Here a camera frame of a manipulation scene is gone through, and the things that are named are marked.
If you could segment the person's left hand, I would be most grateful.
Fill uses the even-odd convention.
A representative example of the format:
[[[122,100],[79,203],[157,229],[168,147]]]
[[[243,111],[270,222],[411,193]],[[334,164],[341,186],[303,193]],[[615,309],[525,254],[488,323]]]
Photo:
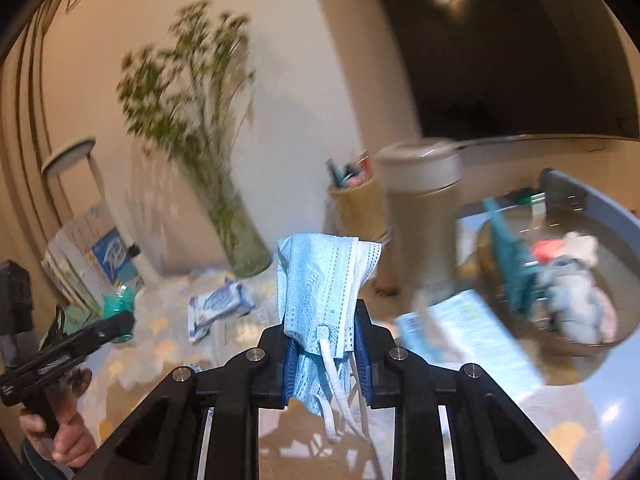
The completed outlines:
[[[70,379],[44,389],[46,399],[58,421],[54,436],[48,433],[46,422],[30,408],[20,413],[20,427],[35,451],[47,462],[81,468],[96,452],[96,440],[78,412],[78,396],[90,386],[91,370],[83,368]]]

